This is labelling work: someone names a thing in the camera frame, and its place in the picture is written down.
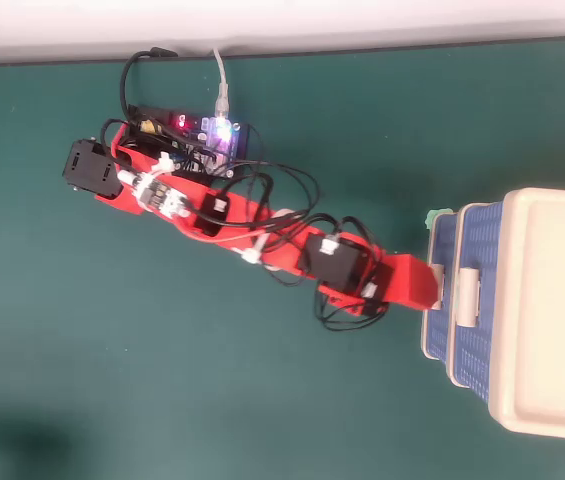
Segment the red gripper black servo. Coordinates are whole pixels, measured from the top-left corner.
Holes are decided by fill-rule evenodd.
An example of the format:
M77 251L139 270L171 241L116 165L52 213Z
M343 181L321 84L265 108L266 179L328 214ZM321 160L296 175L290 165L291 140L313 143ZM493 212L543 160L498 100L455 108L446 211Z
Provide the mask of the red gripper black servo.
M385 263L374 252L360 296L363 316L383 316L390 304L426 311L438 304L438 283L428 264L410 254L389 255Z

